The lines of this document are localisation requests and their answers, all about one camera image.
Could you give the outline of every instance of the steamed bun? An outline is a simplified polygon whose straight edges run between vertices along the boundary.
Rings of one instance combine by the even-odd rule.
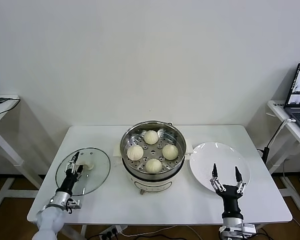
[[[145,170],[150,174],[160,173],[162,164],[158,159],[152,158],[148,160],[145,164]]]
[[[174,160],[178,157],[179,151],[175,145],[168,144],[163,147],[162,155],[164,156],[165,159]]]
[[[156,131],[147,131],[145,134],[144,134],[144,137],[143,137],[144,141],[147,143],[147,144],[150,144],[150,145],[153,145],[155,144],[156,142],[158,142],[159,140],[159,136],[158,136],[158,133]]]
[[[126,155],[132,161],[137,161],[144,155],[144,150],[139,145],[134,145],[128,148]]]

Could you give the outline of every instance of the white wall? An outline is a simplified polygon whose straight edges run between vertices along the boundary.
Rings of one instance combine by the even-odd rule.
[[[70,125],[242,124],[262,146],[299,62],[300,0],[0,0],[0,94],[22,97],[0,133],[43,173]]]

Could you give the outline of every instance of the white table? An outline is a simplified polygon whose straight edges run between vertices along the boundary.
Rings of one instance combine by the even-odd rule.
[[[0,95],[0,98],[19,99],[18,95]],[[8,100],[0,103],[0,113],[11,109],[17,104],[16,100]],[[6,115],[7,112],[0,114],[0,120]],[[8,160],[13,166],[22,173],[34,186],[38,189],[43,180],[26,164],[26,162],[16,153],[16,151],[4,140],[0,135],[0,146],[11,157]],[[0,190],[0,204],[4,198],[34,198],[38,191],[34,190],[11,190],[9,189],[14,178],[8,178]]]
[[[204,142],[221,142],[238,150],[251,169],[250,183],[239,206],[246,223],[269,224],[292,220],[292,215],[260,158],[245,128],[240,125],[176,126],[195,147]],[[114,147],[129,126],[72,126],[51,164],[33,205],[28,221],[55,194],[55,174],[71,152],[96,147],[111,161],[108,178],[97,190],[81,199],[82,209],[67,214],[67,224],[87,225],[221,225],[223,201],[194,178],[187,161],[172,187],[156,194],[140,195],[128,180],[124,167],[113,157]]]
[[[273,113],[283,121],[290,116],[285,112],[283,106],[285,101],[283,100],[271,100],[267,103],[268,107],[273,111]],[[269,172],[272,174],[290,155],[291,150],[300,144],[300,127],[295,123],[291,122],[285,125],[290,131],[291,136],[285,141],[282,147],[275,153],[275,155],[266,163]],[[300,210],[300,196],[294,189],[292,183],[288,177],[280,178],[282,183],[286,188],[280,189],[283,197],[292,197],[294,203]]]

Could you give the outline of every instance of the pot lid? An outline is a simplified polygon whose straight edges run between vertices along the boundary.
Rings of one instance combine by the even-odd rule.
[[[79,152],[77,165],[83,165],[82,174],[72,189],[73,196],[82,196],[98,189],[107,179],[110,172],[110,160],[107,154],[97,148],[87,147],[78,149],[69,154],[59,165],[55,181],[58,188],[66,177],[68,162]]]

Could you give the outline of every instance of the power strip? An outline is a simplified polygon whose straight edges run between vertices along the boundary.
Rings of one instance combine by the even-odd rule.
[[[99,234],[107,234],[107,232],[110,232],[111,238],[114,238],[115,235],[112,234],[112,229],[116,229],[117,235],[119,235],[127,227],[128,227],[128,225],[112,225],[112,226],[108,227],[106,230],[103,230],[102,232],[100,232]]]

